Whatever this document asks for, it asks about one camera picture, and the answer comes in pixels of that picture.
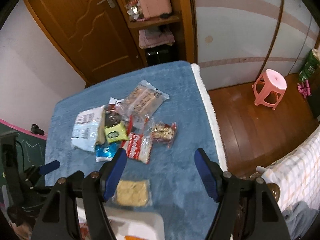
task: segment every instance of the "green bag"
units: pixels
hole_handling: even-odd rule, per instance
[[[316,71],[316,68],[320,66],[319,53],[316,49],[312,49],[306,59],[304,66],[299,73],[299,81],[303,82],[309,79]]]

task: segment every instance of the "pink towel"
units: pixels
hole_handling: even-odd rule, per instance
[[[172,45],[174,36],[169,29],[162,32],[158,30],[139,30],[139,47],[141,49],[154,48],[163,44]]]

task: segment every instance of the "door handle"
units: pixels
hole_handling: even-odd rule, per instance
[[[108,4],[109,4],[110,8],[116,7],[116,5],[113,2],[113,0],[102,0],[102,1],[98,2],[97,5],[102,4],[104,1],[108,1]]]

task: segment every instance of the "pink plastic stool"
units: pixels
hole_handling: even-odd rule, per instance
[[[256,87],[258,83],[264,83],[264,86],[259,94],[257,92]],[[275,110],[277,105],[283,98],[285,90],[287,89],[287,82],[285,81],[284,77],[277,71],[267,69],[259,76],[256,82],[252,85],[252,87],[254,96],[256,97],[254,104],[256,106],[260,104],[264,106],[269,106],[272,107],[272,110]],[[276,92],[275,95],[277,101],[275,104],[270,104],[264,101],[266,97],[272,92]]]

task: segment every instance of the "white tray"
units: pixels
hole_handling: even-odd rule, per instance
[[[80,223],[86,223],[82,198],[77,198],[77,209]],[[125,236],[136,236],[147,240],[164,240],[162,216],[151,212],[134,212],[104,207],[111,228],[117,240]]]

